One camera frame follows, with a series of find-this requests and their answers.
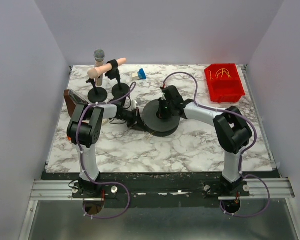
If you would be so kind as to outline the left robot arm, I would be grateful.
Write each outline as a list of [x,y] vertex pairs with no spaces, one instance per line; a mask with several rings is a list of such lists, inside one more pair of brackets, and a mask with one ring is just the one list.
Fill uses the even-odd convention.
[[102,185],[97,182],[100,170],[97,165],[96,143],[105,119],[122,120],[128,128],[142,132],[146,130],[138,108],[128,110],[118,103],[77,104],[66,134],[78,152],[80,164],[78,188],[83,191],[97,192]]

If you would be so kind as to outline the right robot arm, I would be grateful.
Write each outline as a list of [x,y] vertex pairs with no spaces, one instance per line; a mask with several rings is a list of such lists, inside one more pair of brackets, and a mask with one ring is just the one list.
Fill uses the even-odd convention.
[[192,99],[184,100],[174,86],[161,87],[162,97],[158,100],[157,116],[161,119],[179,117],[195,120],[215,128],[218,142],[224,150],[222,181],[229,188],[242,180],[239,166],[240,154],[253,136],[251,128],[239,109],[235,106],[226,109],[213,109],[199,106]]

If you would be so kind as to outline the black cable spool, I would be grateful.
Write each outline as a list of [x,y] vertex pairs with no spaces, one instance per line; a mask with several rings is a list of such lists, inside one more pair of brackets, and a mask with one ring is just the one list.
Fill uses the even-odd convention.
[[159,105],[159,99],[150,101],[144,107],[141,118],[147,132],[156,137],[167,137],[178,129],[181,117],[169,115],[159,118]]

